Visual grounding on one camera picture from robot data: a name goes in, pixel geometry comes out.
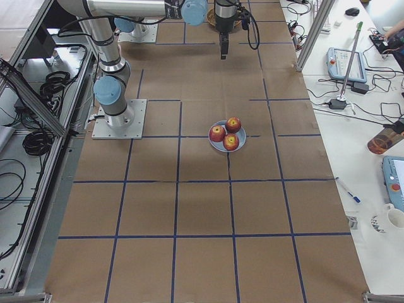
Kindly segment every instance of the red apple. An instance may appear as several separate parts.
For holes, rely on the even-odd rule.
[[[241,128],[240,119],[237,117],[231,117],[231,118],[227,119],[227,121],[225,123],[225,127],[229,133],[235,134]]]
[[[240,141],[236,134],[227,134],[223,140],[223,146],[228,151],[232,151],[239,147]]]
[[[214,125],[209,131],[209,139],[213,142],[222,142],[226,135],[226,130],[223,126]]]

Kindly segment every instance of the metal rod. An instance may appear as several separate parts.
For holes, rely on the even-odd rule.
[[[356,29],[356,33],[355,33],[354,42],[353,42],[353,47],[352,47],[352,50],[351,50],[351,56],[349,58],[347,72],[345,73],[345,79],[343,81],[343,85],[342,85],[342,88],[341,88],[341,95],[340,95],[341,97],[344,96],[345,90],[347,89],[348,78],[349,78],[349,74],[351,72],[352,62],[354,61],[355,51],[356,51],[356,47],[358,45],[359,34],[360,34],[360,30],[362,29],[362,24],[364,24],[364,23],[359,22],[357,24],[357,29]]]
[[[299,55],[299,58],[295,64],[295,69],[297,71],[302,71],[304,68],[304,65],[306,64],[311,51],[313,50],[314,44],[317,41],[318,35],[321,32],[321,29],[323,28],[323,25],[330,14],[331,8],[334,5],[335,0],[324,0],[320,7],[319,11],[313,21],[313,24],[310,28],[309,33],[307,34],[307,39],[306,42],[304,42],[304,45],[302,47],[302,52]]]

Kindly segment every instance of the metal rail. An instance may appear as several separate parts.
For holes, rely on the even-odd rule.
[[[302,52],[300,53],[300,56],[295,64],[295,68],[297,71],[302,71],[304,68],[304,65],[306,64],[311,51],[313,50],[314,44],[317,41],[318,35],[321,32],[321,29],[324,26],[324,23],[330,14],[331,8],[334,5],[335,0],[327,0],[323,1],[320,5],[319,11],[314,18],[314,22],[310,28],[309,33],[307,34],[307,40],[304,42],[304,45],[302,47]]]

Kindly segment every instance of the plate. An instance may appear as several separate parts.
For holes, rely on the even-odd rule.
[[[223,126],[223,128],[225,129],[226,134],[227,134],[227,130],[225,128],[225,123],[226,123],[226,120],[216,122],[216,123],[214,123],[214,125],[211,126],[211,128],[213,126],[216,126],[216,125]],[[208,139],[209,139],[210,144],[214,148],[216,148],[218,151],[225,152],[225,153],[232,153],[232,152],[235,152],[235,151],[239,150],[240,148],[242,148],[243,145],[246,143],[247,134],[246,134],[246,131],[244,130],[243,127],[241,127],[241,129],[238,132],[236,132],[236,135],[237,135],[237,137],[239,137],[240,144],[239,144],[239,147],[237,147],[235,150],[227,150],[227,149],[225,149],[225,147],[223,146],[223,142],[213,142],[209,138],[209,133],[208,133]]]

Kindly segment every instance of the table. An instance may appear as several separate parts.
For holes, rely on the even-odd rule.
[[[281,0],[281,3],[286,6],[290,2]],[[365,9],[361,9],[357,17],[344,15],[346,9],[354,6],[362,7],[359,0],[337,0],[335,2],[329,16],[331,33],[329,35],[320,34],[303,69],[307,88],[311,89],[316,95],[335,89],[332,83],[318,82],[320,78],[329,78],[325,65],[325,55],[329,47],[351,49],[356,24],[360,21],[363,21],[364,25],[357,50],[364,51],[372,45],[368,28],[374,28],[374,24]],[[295,4],[294,8],[300,9],[298,11],[304,11],[304,8],[298,7],[298,4]],[[287,21],[292,20],[292,18],[295,19],[295,15],[291,14],[287,9],[284,9],[284,13]],[[336,20],[342,21],[340,27],[334,26]],[[303,25],[306,30],[311,22],[312,14],[299,17],[299,24]],[[366,57],[371,66],[388,66],[401,71],[393,56],[382,59],[374,47],[366,52]],[[367,84],[372,88],[373,85],[370,84],[372,73],[367,75]],[[346,96],[349,102],[358,104],[363,109],[374,113],[380,113],[379,106],[381,102],[397,102],[403,107],[404,100],[401,96],[403,91],[402,80],[402,75],[392,79],[388,93],[375,89],[366,95],[359,95],[348,89]],[[330,98],[335,98],[337,94],[330,93],[323,98],[315,98],[310,94],[310,98],[312,102],[320,104],[328,102]],[[314,108],[329,110],[327,106],[314,106]],[[383,109],[392,114],[392,116],[398,115],[396,105],[386,105]],[[383,118],[377,119],[358,108],[355,111],[356,117],[387,123]],[[383,185],[382,159],[385,155],[402,156],[404,145],[398,144],[384,155],[374,155],[367,149],[366,144],[382,129],[380,125],[357,119],[338,117],[316,110],[315,113],[334,176],[340,177],[362,200],[360,204],[357,204],[346,191],[341,187],[338,188],[346,214],[357,217],[359,221],[358,229],[352,230],[352,237],[355,241],[369,290],[374,294],[402,295],[404,293],[404,235],[380,234],[372,228],[370,221],[373,215],[381,211],[385,203],[389,203],[387,191]],[[353,116],[350,107],[340,113]]]

